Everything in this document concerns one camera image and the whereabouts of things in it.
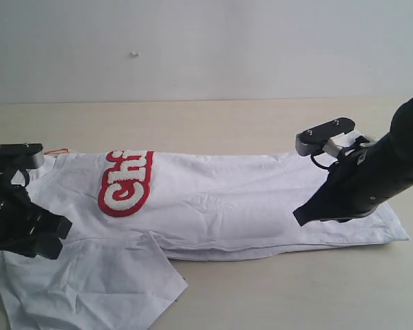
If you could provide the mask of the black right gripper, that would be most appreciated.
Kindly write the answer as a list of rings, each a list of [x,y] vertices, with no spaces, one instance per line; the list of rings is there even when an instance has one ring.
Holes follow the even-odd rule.
[[[347,222],[362,218],[375,211],[375,206],[361,192],[364,183],[358,178],[359,166],[364,161],[367,148],[345,153],[342,150],[330,167],[325,195],[314,194],[306,203],[293,211],[299,226],[313,221]]]

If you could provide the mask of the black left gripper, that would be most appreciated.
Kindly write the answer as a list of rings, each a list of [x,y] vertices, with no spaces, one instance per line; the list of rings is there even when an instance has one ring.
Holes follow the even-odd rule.
[[[30,207],[28,183],[27,169],[0,168],[0,251],[55,260],[72,222],[40,206]]]

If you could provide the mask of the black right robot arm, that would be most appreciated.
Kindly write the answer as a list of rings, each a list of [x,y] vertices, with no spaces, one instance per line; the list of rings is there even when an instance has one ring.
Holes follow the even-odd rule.
[[[390,130],[374,142],[354,129],[353,120],[336,118],[298,133],[295,150],[302,157],[326,153],[326,181],[294,210],[298,224],[347,222],[371,215],[381,204],[413,186],[413,98],[395,112]]]

